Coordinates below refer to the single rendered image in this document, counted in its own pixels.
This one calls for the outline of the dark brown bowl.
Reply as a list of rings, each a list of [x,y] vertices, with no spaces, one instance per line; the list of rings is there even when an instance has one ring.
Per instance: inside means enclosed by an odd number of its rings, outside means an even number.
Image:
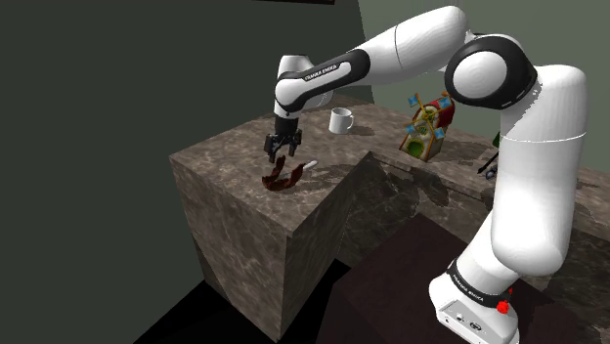
[[[301,179],[304,172],[305,163],[297,165],[294,169],[287,173],[283,172],[284,165],[285,156],[283,155],[276,160],[276,165],[272,170],[272,173],[261,178],[261,182],[267,190],[279,192],[290,189],[294,187]]]

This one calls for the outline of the dark red robot stand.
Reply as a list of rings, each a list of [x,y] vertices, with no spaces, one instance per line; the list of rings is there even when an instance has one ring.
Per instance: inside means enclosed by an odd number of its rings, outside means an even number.
[[[467,344],[438,322],[428,295],[464,248],[415,215],[333,285],[316,344]],[[602,344],[595,328],[529,283],[512,291],[519,344]]]

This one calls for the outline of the colourful toy windmill house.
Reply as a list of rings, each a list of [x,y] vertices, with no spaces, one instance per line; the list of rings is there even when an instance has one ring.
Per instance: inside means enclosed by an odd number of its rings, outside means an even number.
[[[412,120],[403,125],[407,135],[399,150],[427,162],[440,152],[453,122],[456,105],[447,91],[443,91],[440,98],[426,104],[415,93],[409,97],[409,105],[416,108],[416,112]]]

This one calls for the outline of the black pen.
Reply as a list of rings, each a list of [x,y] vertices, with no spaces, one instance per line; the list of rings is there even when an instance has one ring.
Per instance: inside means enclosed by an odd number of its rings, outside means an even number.
[[[499,153],[500,152],[497,151],[491,158],[489,158],[488,161],[477,170],[477,174],[480,174],[480,173],[486,171],[487,168],[498,158]]]

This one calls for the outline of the white mug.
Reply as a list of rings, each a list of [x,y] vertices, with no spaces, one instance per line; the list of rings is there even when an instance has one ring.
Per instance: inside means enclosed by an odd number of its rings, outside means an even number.
[[[328,130],[333,134],[345,135],[354,124],[352,111],[345,107],[335,107],[331,110]]]

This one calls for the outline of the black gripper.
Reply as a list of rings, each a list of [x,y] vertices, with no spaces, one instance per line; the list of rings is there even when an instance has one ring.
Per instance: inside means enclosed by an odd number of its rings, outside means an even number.
[[[294,157],[301,144],[302,130],[298,128],[299,118],[275,117],[275,133],[266,136],[264,152],[269,154],[269,162],[275,163],[277,151],[288,145],[288,155]]]

